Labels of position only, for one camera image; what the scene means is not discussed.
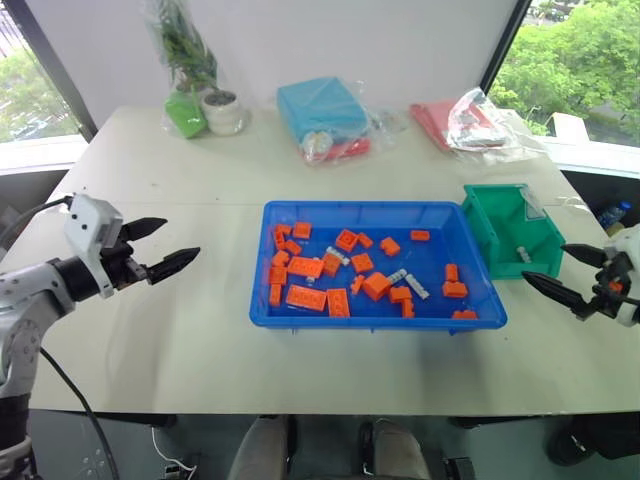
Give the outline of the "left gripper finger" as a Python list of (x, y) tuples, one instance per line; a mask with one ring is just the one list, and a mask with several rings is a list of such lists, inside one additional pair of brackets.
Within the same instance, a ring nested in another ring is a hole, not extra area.
[(159, 263), (146, 266), (146, 281), (155, 285), (185, 269), (200, 253), (200, 247), (185, 248), (165, 256)]
[(133, 242), (145, 238), (167, 223), (164, 218), (144, 217), (122, 226), (122, 241)]

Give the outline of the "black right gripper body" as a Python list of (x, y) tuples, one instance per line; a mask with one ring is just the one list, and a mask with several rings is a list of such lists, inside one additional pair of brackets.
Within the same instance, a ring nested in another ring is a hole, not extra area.
[(615, 249), (603, 249), (607, 261), (597, 268), (593, 297), (586, 302), (588, 313), (578, 319), (585, 321), (600, 313), (616, 321), (639, 320), (639, 268), (631, 257)]

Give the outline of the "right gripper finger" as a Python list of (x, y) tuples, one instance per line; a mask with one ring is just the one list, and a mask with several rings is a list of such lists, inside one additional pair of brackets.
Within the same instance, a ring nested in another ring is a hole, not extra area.
[(523, 271), (522, 277), (538, 292), (567, 307), (576, 316), (584, 317), (588, 313), (588, 304), (582, 295), (555, 278), (532, 271)]
[(562, 250), (583, 264), (603, 266), (607, 261), (607, 254), (601, 248), (587, 244), (565, 244)]

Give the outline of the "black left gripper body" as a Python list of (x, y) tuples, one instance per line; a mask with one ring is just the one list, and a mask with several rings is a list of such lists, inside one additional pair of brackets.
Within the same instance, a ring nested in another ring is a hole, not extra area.
[(134, 249), (130, 243), (122, 241), (121, 228), (114, 245), (105, 247), (100, 252), (101, 264), (116, 290), (122, 290), (146, 279), (145, 268), (132, 257)]

